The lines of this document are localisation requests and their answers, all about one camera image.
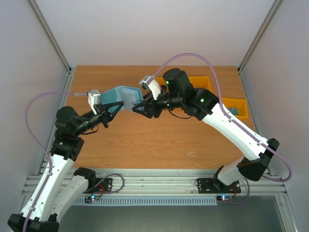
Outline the teal card holder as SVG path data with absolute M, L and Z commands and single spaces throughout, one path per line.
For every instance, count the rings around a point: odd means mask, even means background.
M 122 101 L 124 105 L 120 111 L 126 109 L 133 112 L 132 108 L 143 101 L 142 91 L 136 87 L 118 86 L 100 94 L 102 104 Z

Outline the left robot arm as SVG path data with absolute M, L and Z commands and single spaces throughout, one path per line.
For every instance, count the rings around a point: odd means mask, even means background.
M 96 172 L 78 168 L 70 182 L 60 186 L 76 161 L 84 140 L 83 133 L 99 124 L 108 127 L 124 103 L 122 101 L 94 105 L 94 110 L 82 116 L 65 106 L 56 114 L 55 138 L 46 169 L 27 204 L 18 214 L 11 214 L 8 226 L 14 232 L 56 232 L 65 213 L 84 192 L 97 188 Z

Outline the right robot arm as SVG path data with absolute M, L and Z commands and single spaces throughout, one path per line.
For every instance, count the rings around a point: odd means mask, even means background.
M 266 139 L 252 131 L 224 106 L 219 98 L 205 88 L 195 88 L 186 72 L 173 68 L 164 73 L 167 85 L 164 92 L 152 76 L 146 75 L 140 85 L 148 91 L 143 101 L 132 110 L 147 118 L 158 118 L 163 110 L 182 109 L 225 136 L 242 153 L 243 157 L 227 166 L 220 167 L 211 180 L 212 188 L 223 192 L 243 178 L 258 181 L 268 167 L 279 142 Z

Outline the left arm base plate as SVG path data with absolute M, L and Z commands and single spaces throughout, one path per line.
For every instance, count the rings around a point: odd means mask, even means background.
M 106 178 L 102 182 L 99 183 L 98 186 L 91 190 L 86 190 L 84 193 L 92 194 L 96 192 L 102 192 L 102 189 L 104 191 L 111 191 L 112 190 L 112 178 Z

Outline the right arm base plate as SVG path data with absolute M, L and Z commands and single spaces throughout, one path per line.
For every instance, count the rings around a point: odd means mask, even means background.
M 199 194 L 235 194 L 241 193 L 239 181 L 233 182 L 230 186 L 216 188 L 212 182 L 212 178 L 197 178 L 194 181 Z

